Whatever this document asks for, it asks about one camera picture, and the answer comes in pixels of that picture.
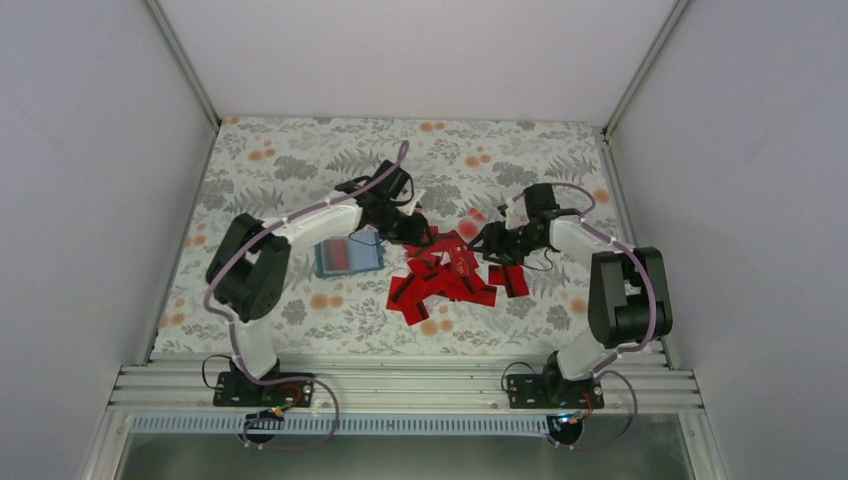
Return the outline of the teal card holder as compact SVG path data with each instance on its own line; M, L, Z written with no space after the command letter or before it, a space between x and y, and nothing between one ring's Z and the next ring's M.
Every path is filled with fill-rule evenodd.
M316 276L330 278L382 270L385 248L375 231L360 230L315 247Z

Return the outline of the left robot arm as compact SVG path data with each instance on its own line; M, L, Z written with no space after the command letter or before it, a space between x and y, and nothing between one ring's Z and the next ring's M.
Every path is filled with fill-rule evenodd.
M265 318L281 299L291 257L364 227L391 244L428 247L435 235L417 201L410 175L385 161L372 176L339 184L300 211L232 221L207 269L203 305L228 325L231 362L242 374L238 390L249 402L266 404L278 391L279 360Z

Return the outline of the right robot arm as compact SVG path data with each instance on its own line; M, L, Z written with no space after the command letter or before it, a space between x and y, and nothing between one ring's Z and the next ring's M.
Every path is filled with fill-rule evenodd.
M555 407L600 378L625 353L637 353L668 334L673 313L662 254L627 245L592 226L583 212L561 207L554 184L534 184L500 207L503 219L484 225L470 250L501 266L521 266L536 250L564 252L589 274L589 332L554 352L541 391Z

